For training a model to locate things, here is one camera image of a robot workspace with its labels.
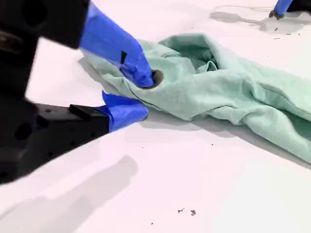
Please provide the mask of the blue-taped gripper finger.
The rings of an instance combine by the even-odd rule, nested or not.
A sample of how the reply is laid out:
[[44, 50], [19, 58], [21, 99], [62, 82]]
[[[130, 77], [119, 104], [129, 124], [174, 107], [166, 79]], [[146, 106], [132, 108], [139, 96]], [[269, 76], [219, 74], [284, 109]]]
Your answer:
[[41, 37], [104, 58], [137, 87], [154, 88], [163, 81], [140, 43], [90, 0], [1, 1], [1, 55], [31, 63]]
[[50, 160], [108, 133], [143, 121], [148, 108], [128, 97], [102, 93], [103, 106], [36, 104], [32, 125], [24, 125], [28, 141], [24, 169], [35, 170]]
[[277, 20], [283, 18], [292, 2], [293, 0], [278, 0], [268, 17], [275, 17]]

